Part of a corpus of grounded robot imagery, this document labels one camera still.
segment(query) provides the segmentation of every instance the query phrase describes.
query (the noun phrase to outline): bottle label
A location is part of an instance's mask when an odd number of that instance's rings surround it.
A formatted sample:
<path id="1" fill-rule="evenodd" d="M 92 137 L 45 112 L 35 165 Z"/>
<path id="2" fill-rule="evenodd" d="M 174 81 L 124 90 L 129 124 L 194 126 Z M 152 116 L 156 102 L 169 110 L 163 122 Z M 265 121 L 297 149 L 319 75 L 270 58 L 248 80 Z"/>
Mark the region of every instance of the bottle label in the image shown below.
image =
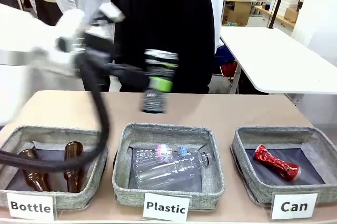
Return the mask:
<path id="1" fill-rule="evenodd" d="M 172 150 L 169 149 L 167 144 L 158 144 L 157 145 L 157 157 L 160 159 L 161 162 L 165 162 L 167 159 L 167 155 L 171 154 Z"/>
<path id="2" fill-rule="evenodd" d="M 151 76 L 148 86 L 150 89 L 158 90 L 161 92 L 170 92 L 172 88 L 172 82 L 164 78 Z"/>

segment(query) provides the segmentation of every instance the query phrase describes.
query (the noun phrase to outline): plastic bottle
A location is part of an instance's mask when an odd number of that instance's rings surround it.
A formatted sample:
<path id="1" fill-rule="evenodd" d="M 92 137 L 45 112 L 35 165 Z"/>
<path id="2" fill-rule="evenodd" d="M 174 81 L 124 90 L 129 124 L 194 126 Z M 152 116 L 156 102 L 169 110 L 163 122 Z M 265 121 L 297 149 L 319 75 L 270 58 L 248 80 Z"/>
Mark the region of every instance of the plastic bottle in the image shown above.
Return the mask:
<path id="1" fill-rule="evenodd" d="M 157 144 L 150 146 L 149 149 L 137 149 L 133 150 L 133 162 L 137 163 L 150 158 L 163 157 L 173 152 L 184 151 L 186 147 L 178 147 L 174 144 Z"/>
<path id="2" fill-rule="evenodd" d="M 144 93 L 142 110 L 146 113 L 164 113 L 166 95 L 172 88 L 178 55 L 167 51 L 146 50 L 145 64 L 150 77 L 148 89 Z"/>
<path id="3" fill-rule="evenodd" d="M 19 155 L 25 158 L 38 159 L 35 148 L 25 149 Z M 49 176 L 47 173 L 24 169 L 23 174 L 27 185 L 35 191 L 51 191 L 51 186 L 48 181 Z"/>
<path id="4" fill-rule="evenodd" d="M 269 11 L 271 3 L 272 3 L 272 0 L 267 0 L 267 2 L 265 3 L 265 10 L 266 11 Z"/>
<path id="5" fill-rule="evenodd" d="M 80 142 L 73 141 L 68 143 L 64 149 L 64 160 L 80 157 L 83 153 L 83 145 Z M 84 177 L 83 168 L 79 170 L 66 170 L 63 173 L 64 179 L 67 180 L 68 192 L 79 193 L 82 187 Z"/>
<path id="6" fill-rule="evenodd" d="M 210 154 L 196 149 L 173 152 L 133 165 L 138 189 L 165 190 L 166 187 L 201 175 L 212 164 Z"/>

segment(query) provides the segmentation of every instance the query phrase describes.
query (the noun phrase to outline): clear plastic bottle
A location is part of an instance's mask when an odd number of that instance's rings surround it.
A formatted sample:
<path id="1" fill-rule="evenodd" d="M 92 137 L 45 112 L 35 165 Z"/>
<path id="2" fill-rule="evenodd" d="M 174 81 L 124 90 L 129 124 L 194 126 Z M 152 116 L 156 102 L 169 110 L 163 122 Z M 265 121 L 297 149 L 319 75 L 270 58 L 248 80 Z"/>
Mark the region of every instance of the clear plastic bottle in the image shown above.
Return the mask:
<path id="1" fill-rule="evenodd" d="M 165 190 L 172 184 L 200 176 L 202 168 L 211 164 L 209 153 L 188 149 L 143 160 L 133 168 L 138 189 Z"/>
<path id="2" fill-rule="evenodd" d="M 272 4 L 272 0 L 267 0 L 267 2 L 265 3 L 265 10 L 269 11 L 270 10 L 270 5 Z"/>
<path id="3" fill-rule="evenodd" d="M 137 163 L 150 158 L 163 157 L 177 151 L 181 151 L 183 154 L 186 151 L 186 147 L 178 147 L 174 144 L 157 144 L 150 146 L 149 149 L 134 148 L 133 162 Z"/>

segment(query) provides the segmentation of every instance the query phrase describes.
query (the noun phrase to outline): wall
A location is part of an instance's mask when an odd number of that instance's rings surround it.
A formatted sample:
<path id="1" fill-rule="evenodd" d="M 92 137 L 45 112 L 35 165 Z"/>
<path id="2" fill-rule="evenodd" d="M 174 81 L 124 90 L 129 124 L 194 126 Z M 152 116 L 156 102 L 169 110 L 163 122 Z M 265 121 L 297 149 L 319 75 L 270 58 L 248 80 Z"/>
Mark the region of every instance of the wall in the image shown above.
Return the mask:
<path id="1" fill-rule="evenodd" d="M 305 0 L 293 38 L 337 66 L 336 12 L 336 0 Z M 337 95 L 306 94 L 298 108 L 316 126 L 334 128 L 337 125 Z"/>

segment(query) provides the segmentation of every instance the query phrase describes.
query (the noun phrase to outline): black sweater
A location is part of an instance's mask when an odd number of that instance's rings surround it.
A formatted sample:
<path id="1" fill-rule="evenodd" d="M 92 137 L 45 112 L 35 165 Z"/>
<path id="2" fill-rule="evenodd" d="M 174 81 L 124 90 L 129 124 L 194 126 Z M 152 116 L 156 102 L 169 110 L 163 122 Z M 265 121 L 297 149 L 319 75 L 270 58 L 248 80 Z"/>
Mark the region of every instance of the black sweater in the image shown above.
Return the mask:
<path id="1" fill-rule="evenodd" d="M 179 55 L 173 93 L 207 93 L 214 59 L 211 0 L 119 0 L 126 19 L 116 25 L 121 58 L 146 70 L 145 49 Z M 143 92 L 122 85 L 124 92 Z"/>

